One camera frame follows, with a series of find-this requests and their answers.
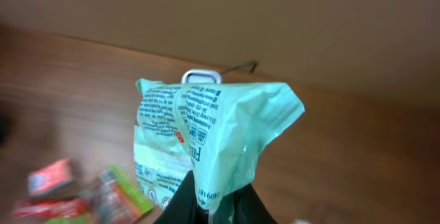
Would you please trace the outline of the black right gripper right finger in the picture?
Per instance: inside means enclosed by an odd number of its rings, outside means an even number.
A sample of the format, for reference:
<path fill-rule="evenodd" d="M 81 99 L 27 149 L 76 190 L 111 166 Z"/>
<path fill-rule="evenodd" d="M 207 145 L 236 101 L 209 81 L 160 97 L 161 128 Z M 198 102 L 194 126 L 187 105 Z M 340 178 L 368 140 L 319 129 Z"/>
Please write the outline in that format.
<path fill-rule="evenodd" d="M 277 224 L 251 184 L 234 195 L 234 224 Z"/>

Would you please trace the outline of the red coffee stick sachet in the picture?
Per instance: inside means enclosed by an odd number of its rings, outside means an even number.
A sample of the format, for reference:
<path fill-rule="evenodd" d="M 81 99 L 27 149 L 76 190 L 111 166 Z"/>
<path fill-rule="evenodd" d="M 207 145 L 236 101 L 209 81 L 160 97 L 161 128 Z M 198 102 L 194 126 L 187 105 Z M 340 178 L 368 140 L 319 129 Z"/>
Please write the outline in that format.
<path fill-rule="evenodd" d="M 12 218 L 34 216 L 44 219 L 57 217 L 74 218 L 88 213 L 89 206 L 83 199 L 73 200 L 48 200 L 40 202 L 19 201 L 16 203 Z"/>

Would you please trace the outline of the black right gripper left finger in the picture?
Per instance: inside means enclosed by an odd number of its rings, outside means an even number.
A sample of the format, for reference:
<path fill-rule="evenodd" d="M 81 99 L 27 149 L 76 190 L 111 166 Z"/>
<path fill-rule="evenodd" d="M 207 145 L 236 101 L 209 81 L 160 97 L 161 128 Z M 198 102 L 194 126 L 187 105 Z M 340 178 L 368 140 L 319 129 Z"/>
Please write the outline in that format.
<path fill-rule="evenodd" d="M 190 170 L 154 224 L 197 224 L 199 223 L 197 208 L 195 181 Z"/>

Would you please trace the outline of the light blue clear packet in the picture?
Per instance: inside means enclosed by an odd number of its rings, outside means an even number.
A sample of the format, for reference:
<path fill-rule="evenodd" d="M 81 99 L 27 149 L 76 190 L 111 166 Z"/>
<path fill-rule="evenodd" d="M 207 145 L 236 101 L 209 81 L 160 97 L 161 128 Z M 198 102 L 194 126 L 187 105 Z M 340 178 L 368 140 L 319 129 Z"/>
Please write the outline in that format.
<path fill-rule="evenodd" d="M 198 204 L 214 210 L 251 183 L 259 155 L 304 112 L 283 82 L 171 84 L 139 79 L 134 126 L 140 190 L 166 208 L 188 172 Z"/>

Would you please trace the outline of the small red white carton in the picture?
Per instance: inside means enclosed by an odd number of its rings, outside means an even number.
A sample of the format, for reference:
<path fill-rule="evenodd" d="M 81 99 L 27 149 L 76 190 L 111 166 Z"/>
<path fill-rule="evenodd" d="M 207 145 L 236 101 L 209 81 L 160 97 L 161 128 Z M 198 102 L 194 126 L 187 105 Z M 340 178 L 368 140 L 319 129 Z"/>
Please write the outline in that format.
<path fill-rule="evenodd" d="M 75 182 L 70 159 L 60 159 L 31 172 L 27 178 L 27 191 L 31 197 L 39 197 Z"/>

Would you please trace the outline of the green snack bag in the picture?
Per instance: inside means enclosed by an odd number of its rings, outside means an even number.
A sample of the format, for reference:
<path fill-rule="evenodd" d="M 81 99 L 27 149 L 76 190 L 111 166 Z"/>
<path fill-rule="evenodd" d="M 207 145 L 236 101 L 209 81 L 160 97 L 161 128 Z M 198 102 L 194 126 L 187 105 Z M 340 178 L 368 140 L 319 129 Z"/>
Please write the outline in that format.
<path fill-rule="evenodd" d="M 45 224 L 132 224 L 155 207 L 117 166 L 103 170 L 82 190 L 80 199 L 86 203 L 83 213 L 52 218 Z"/>

